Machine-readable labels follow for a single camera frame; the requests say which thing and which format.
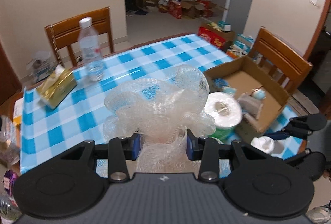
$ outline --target white mesh loofah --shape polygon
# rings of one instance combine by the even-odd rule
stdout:
[[[105,98],[113,116],[105,120],[106,141],[142,134],[138,172],[197,172],[200,164],[186,156],[186,128],[196,136],[215,132],[204,113],[209,86],[197,68],[181,65],[166,79],[136,79],[120,84]]]

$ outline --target dining table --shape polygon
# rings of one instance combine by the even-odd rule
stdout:
[[[204,72],[229,61],[232,58],[206,40],[183,33],[105,56],[104,76],[97,82],[88,79],[84,66],[74,68],[77,86],[54,110],[40,100],[35,86],[25,88],[20,172],[23,174],[84,140],[105,143],[103,123],[111,113],[104,99],[119,84],[139,78],[163,79],[168,69],[181,64]],[[286,106],[267,132],[279,131],[293,117],[297,114]],[[234,139],[240,139],[235,131],[224,142],[229,144]],[[297,154],[302,140],[289,137],[282,144],[283,150],[273,156],[286,159]]]

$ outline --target light switch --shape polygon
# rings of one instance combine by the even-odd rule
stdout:
[[[310,3],[313,4],[314,6],[317,6],[317,0],[310,0]]]

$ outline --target chair backrest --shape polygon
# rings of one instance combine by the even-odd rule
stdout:
[[[266,60],[273,64],[269,71],[271,77],[274,76],[278,69],[282,71],[283,74],[278,79],[279,84],[282,85],[287,78],[289,79],[285,89],[290,94],[299,87],[312,69],[312,64],[308,63],[264,27],[260,28],[254,46],[248,56],[252,58],[256,53],[263,56],[259,66],[263,67]]]
[[[105,7],[103,9],[90,11],[45,27],[45,31],[47,33],[49,42],[51,43],[52,50],[59,64],[63,65],[63,61],[59,57],[59,53],[56,51],[54,40],[58,50],[64,47],[68,48],[72,65],[77,66],[76,57],[73,53],[71,45],[77,42],[80,31],[79,21],[85,17],[92,17],[93,26],[99,34],[108,34],[110,52],[114,52],[109,13],[109,7]]]

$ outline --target bolt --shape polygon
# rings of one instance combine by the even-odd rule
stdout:
[[[201,177],[205,180],[213,180],[217,178],[217,174],[212,171],[205,171],[201,173]]]
[[[123,181],[126,179],[126,174],[123,172],[115,172],[110,175],[110,178],[115,181]]]

